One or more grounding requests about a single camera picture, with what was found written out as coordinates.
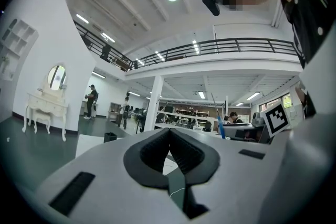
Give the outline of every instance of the shirt button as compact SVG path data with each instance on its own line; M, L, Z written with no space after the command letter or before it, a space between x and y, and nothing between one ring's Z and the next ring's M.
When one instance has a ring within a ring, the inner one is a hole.
M322 27L317 28L317 33L322 36L323 35L323 29Z

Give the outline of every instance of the stool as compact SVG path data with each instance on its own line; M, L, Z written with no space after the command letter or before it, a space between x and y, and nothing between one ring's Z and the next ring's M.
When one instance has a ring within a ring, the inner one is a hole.
M35 133L37 132L37 124L36 124L37 119L47 122L46 128L47 128L48 134L50 134L50 131L49 131L49 128L50 128L50 113L45 113L40 109L33 109L33 120L35 122L35 125L34 125Z

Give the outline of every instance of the oval mirror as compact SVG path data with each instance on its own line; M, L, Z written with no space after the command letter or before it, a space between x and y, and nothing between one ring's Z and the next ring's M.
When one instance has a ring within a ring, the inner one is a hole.
M48 74L48 84L52 90L60 90L65 83L65 78L65 68L63 66L54 66Z

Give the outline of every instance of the pillar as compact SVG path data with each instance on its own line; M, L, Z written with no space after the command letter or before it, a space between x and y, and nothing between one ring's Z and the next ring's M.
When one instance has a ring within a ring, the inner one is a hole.
M154 129L155 121L156 121L156 114L157 109L159 108L159 99L162 91L163 86L163 77L162 76L155 76L151 100L149 101L146 123L144 131L151 131Z

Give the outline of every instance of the vanity table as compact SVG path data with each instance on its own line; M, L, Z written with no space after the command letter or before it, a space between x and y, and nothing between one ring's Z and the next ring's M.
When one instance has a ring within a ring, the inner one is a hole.
M65 142L65 124L67 119L68 104L64 100L65 89L65 68L63 66L55 66L49 72L47 79L43 82L43 87L37 90L37 93L28 93L28 102L24 114L24 126L22 131L26 131L27 114L29 113L30 126L32 116L35 110L41 110L44 113L51 113L56 117L63 119L62 139Z

